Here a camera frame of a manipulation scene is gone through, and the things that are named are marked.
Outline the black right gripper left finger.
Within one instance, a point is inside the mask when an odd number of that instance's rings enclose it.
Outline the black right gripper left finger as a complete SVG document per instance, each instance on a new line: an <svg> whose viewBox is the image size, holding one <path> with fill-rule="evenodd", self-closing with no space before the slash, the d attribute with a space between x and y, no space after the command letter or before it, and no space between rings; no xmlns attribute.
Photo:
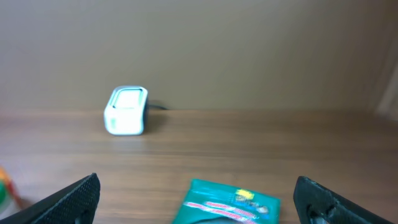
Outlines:
<svg viewBox="0 0 398 224"><path fill-rule="evenodd" d="M1 220L1 224L92 224L101 184L92 173Z"/></svg>

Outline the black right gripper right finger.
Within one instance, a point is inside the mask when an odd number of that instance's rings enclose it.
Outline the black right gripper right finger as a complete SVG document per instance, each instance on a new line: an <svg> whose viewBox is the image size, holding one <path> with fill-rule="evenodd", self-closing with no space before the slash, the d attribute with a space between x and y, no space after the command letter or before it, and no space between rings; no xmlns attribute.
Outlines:
<svg viewBox="0 0 398 224"><path fill-rule="evenodd" d="M293 200L301 224L392 224L306 176L298 177Z"/></svg>

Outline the red sauce bottle green cap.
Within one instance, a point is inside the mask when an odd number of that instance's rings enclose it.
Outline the red sauce bottle green cap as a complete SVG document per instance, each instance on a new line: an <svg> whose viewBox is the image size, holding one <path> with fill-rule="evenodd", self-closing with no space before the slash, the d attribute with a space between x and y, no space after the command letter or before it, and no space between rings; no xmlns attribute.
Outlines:
<svg viewBox="0 0 398 224"><path fill-rule="evenodd" d="M23 208L23 203L12 179L1 167L1 219L9 217Z"/></svg>

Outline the green glove package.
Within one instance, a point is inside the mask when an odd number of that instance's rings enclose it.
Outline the green glove package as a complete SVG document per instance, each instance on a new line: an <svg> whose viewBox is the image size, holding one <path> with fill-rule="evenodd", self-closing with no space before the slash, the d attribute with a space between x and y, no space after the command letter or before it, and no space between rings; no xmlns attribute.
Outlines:
<svg viewBox="0 0 398 224"><path fill-rule="evenodd" d="M174 224L278 224L280 199L256 191L193 179Z"/></svg>

